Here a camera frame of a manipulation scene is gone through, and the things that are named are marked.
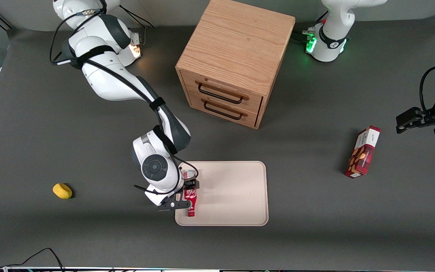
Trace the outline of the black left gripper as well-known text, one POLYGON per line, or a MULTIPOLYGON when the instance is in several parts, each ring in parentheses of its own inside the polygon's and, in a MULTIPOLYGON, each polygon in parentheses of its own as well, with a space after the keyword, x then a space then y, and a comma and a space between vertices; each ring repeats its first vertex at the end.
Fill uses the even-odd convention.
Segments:
POLYGON ((412 128, 422 128, 424 126, 435 126, 435 103, 429 109, 426 109, 425 103, 423 103, 423 112, 419 107, 411 107, 396 117, 397 134, 402 134, 404 131, 412 128))

